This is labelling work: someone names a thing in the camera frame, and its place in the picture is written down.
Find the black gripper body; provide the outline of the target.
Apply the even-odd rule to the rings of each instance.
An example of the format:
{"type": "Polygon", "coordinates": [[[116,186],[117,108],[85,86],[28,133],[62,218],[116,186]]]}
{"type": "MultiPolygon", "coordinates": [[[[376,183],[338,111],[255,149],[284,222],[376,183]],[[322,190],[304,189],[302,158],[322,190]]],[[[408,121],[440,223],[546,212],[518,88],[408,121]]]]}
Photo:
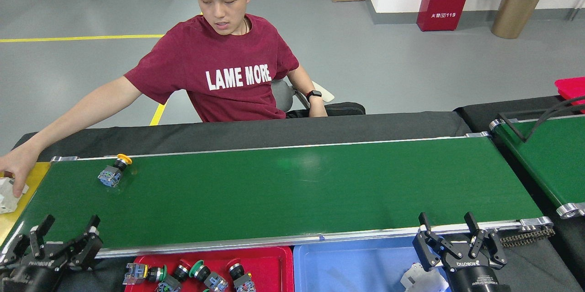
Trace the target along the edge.
{"type": "Polygon", "coordinates": [[[510,286],[501,284],[494,269],[506,265],[505,259],[476,261],[445,261],[447,281],[452,292],[509,292],[510,286]]]}
{"type": "Polygon", "coordinates": [[[2,277],[3,292],[54,292],[60,285],[69,261],[25,261],[8,265],[8,274],[2,277]]]}

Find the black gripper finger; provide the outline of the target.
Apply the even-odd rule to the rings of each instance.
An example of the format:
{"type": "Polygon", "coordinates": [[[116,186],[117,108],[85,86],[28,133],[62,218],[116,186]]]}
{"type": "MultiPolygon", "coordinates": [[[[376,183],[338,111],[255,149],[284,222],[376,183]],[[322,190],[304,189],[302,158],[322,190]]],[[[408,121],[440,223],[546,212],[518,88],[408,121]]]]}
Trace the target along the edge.
{"type": "Polygon", "coordinates": [[[7,244],[7,249],[1,253],[0,265],[9,267],[16,265],[25,256],[28,248],[31,249],[35,259],[43,259],[44,236],[48,233],[53,223],[56,221],[53,215],[46,215],[41,224],[33,227],[28,234],[15,234],[7,244]]]}
{"type": "Polygon", "coordinates": [[[447,255],[455,257],[456,260],[463,258],[459,247],[456,248],[452,242],[432,232],[426,213],[421,212],[418,220],[420,231],[412,244],[425,271],[430,271],[437,265],[447,265],[447,255]]]}
{"type": "Polygon", "coordinates": [[[96,266],[96,254],[103,245],[97,230],[100,221],[98,215],[92,215],[83,233],[65,242],[54,252],[54,260],[64,257],[69,267],[82,271],[93,269],[96,266]]]}
{"type": "Polygon", "coordinates": [[[467,256],[475,265],[488,266],[495,269],[503,268],[508,261],[503,253],[503,245],[496,232],[481,229],[474,215],[467,212],[464,221],[471,234],[470,249],[467,256]]]}

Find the person's right hand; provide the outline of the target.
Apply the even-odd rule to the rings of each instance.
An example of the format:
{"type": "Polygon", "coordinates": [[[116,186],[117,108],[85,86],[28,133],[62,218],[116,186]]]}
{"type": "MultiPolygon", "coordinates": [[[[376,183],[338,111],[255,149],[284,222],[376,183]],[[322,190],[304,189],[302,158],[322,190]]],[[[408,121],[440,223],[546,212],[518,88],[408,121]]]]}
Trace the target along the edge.
{"type": "Polygon", "coordinates": [[[22,195],[27,176],[35,166],[42,150],[38,144],[26,142],[1,157],[1,171],[11,173],[14,179],[12,187],[14,197],[22,195]]]}

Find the person's left hand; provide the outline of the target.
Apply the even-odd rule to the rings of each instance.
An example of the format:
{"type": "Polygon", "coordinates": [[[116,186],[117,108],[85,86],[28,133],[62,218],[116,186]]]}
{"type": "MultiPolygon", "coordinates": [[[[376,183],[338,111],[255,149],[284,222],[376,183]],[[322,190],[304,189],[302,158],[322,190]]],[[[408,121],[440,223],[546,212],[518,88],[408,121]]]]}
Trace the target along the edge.
{"type": "Polygon", "coordinates": [[[309,99],[309,117],[327,117],[322,97],[312,96],[309,99]]]}

